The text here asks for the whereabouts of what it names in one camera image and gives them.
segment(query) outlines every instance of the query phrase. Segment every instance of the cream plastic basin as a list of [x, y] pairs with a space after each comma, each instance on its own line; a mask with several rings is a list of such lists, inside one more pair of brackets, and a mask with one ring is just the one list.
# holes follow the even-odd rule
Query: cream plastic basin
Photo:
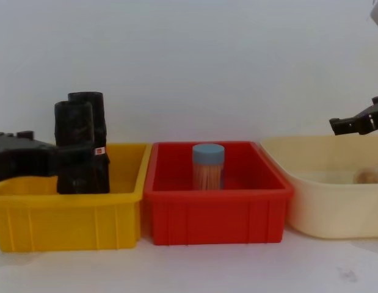
[[261, 147], [296, 190], [292, 227], [328, 239], [378, 237], [378, 184], [352, 183], [378, 163], [378, 136], [276, 137]]

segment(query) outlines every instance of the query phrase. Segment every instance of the blue lid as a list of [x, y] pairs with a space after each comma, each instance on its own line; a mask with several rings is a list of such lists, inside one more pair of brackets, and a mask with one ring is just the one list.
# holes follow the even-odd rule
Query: blue lid
[[220, 165], [224, 163], [224, 147], [215, 143], [193, 146], [193, 162], [200, 165]]

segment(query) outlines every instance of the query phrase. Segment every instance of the storage bin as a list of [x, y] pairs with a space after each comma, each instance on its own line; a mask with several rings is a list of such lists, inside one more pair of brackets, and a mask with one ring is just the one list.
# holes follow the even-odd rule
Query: storage bin
[[378, 136], [276, 137], [263, 150], [295, 187], [288, 222], [320, 238], [378, 237], [378, 184], [353, 184], [378, 164]]
[[192, 147], [156, 143], [144, 187], [156, 245], [280, 242], [291, 185], [252, 142], [225, 147], [224, 189], [192, 190]]
[[56, 193], [57, 178], [0, 183], [0, 249], [4, 252], [131, 248], [140, 238], [151, 145], [111, 144], [109, 194]]

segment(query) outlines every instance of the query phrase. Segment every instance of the white table surface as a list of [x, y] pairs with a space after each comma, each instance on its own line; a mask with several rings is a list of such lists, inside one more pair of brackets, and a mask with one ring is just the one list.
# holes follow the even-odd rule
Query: white table surface
[[323, 241], [291, 229], [280, 244], [0, 253], [0, 293], [371, 293], [378, 241]]

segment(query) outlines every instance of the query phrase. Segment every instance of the red plastic bin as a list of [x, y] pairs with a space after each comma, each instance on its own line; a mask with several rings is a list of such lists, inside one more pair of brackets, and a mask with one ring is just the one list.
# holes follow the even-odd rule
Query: red plastic bin
[[192, 147], [156, 143], [144, 196], [155, 245], [282, 240], [292, 186], [252, 142], [225, 147], [224, 189], [192, 190]]

